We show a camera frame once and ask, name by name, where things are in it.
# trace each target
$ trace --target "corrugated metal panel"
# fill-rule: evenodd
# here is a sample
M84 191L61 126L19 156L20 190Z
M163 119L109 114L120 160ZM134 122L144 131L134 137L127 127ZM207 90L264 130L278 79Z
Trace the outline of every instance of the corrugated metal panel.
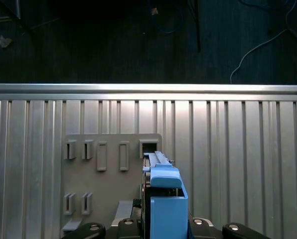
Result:
M0 101L0 239L59 238L64 135L137 132L162 135L196 217L297 238L297 102L174 99Z

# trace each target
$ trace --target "white cable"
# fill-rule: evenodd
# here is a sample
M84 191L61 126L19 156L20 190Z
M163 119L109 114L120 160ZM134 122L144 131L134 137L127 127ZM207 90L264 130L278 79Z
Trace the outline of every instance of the white cable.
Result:
M244 57L242 58L242 60L240 61L239 66L238 66L238 67L232 72L232 74L230 75L230 84L233 83L233 80L232 80L233 75L235 74L236 71L238 71L238 70L240 69L240 67L241 67L241 65L242 65L242 63L243 63L243 61L245 60L245 58L246 58L250 53L252 53L253 51L257 50L258 48L260 48L260 47L262 47L262 46L264 46L264 45L266 45L266 44L272 42L273 40L275 40L277 37L279 37L281 34L283 34L283 33L286 32L286 31L289 31L289 32L290 32L292 35L294 35L294 37L297 39L297 33L296 33L294 30L292 30L292 29L290 28L289 23L288 23L288 16L289 16L289 14L293 11L293 9L294 9L294 7L296 6L296 4L297 4L297 0L295 0L294 5L292 6L292 8L291 8L291 9L287 12L287 14L286 14L286 25L287 25L287 29L283 30L282 32L280 32L277 36L273 37L272 39L270 39L270 40L268 40L268 41L265 41L264 43L259 44L258 46L256 46L255 48L253 48L253 49L251 49L249 52L247 52L247 53L244 55Z
M240 61L239 66L238 66L238 67L232 72L232 74L230 75L230 84L233 83L232 78L233 78L234 73L235 73L236 71L239 70L239 68L241 67L243 61L245 60L245 58L246 58L250 53L252 53L253 51L257 50L258 48L260 48L260 47L262 47L262 46L264 46L264 45L270 43L271 41L275 40L277 37L279 37L281 34L283 34L283 33L286 32L286 31L287 31L287 29L283 30L283 31L280 32L277 36L273 37L272 39L270 39L270 40L268 40L268 41L265 41L264 43L262 43L262 44L256 46L255 48L253 48L253 49L251 49L249 52L247 52L247 53L244 55L244 57L242 58L242 60Z

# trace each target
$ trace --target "dark background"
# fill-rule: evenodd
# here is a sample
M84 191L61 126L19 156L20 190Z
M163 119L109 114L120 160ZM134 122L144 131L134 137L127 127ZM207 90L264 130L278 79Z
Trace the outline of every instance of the dark background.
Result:
M13 39L8 48L0 47L0 83L229 84L246 52L285 29L289 9L267 12L237 0L199 0L197 53L187 0L177 0L184 22L169 35L155 28L147 0L20 1L30 27L61 18L34 29L36 47L14 22L0 23L0 35ZM171 29L179 11L172 0L159 1L158 21ZM13 0L3 2L15 9ZM297 5L289 22L297 31ZM252 53L233 84L297 84L297 40L287 32Z

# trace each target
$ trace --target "blue plastic part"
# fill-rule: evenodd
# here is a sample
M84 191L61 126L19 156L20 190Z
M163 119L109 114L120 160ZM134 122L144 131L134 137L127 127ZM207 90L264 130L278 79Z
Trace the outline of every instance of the blue plastic part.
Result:
M179 170L159 151L145 153L150 167L150 186L182 189L184 196L150 198L150 239L187 239L188 196Z
M151 197L150 239L187 239L188 196L183 183L182 190L183 197Z
M150 185L154 188L181 188L179 170L169 167L152 167L150 169Z
M145 153L144 156L148 156L151 167L172 167L172 164L160 151L155 151L154 153Z

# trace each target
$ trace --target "blue cable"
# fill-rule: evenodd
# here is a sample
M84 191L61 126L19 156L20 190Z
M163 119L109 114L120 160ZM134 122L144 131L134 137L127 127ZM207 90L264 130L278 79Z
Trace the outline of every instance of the blue cable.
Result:
M183 24L183 22L184 22L184 15L183 15L183 11L182 11L182 9L181 9L177 4L174 3L176 9L178 10L178 12L179 12L179 14L180 14L180 24L179 24L176 28L174 28L172 31L166 31L166 30L164 30L164 29L157 23L157 21L156 21L155 18L154 18L154 15L152 15L151 12L152 12L153 7L152 7L152 4L151 4L150 1L151 1L151 0L148 0L149 14L150 14L150 16L151 16L151 18L152 18L152 22L154 23L155 27L156 27L159 31L161 31L161 32L163 32L163 33L165 33L165 34L171 34L171 33L174 33L174 32L176 32L176 31L178 31L178 30L181 28L181 26L182 26L182 24Z
M263 9L263 10L280 10L282 8L284 8L289 0L286 0L283 4L281 5L278 5L278 6L269 6L269 5L265 5L265 4L255 4L255 3L248 3L244 0L238 0L241 4L243 5L246 5L246 6L252 6L252 7L258 7L260 9Z

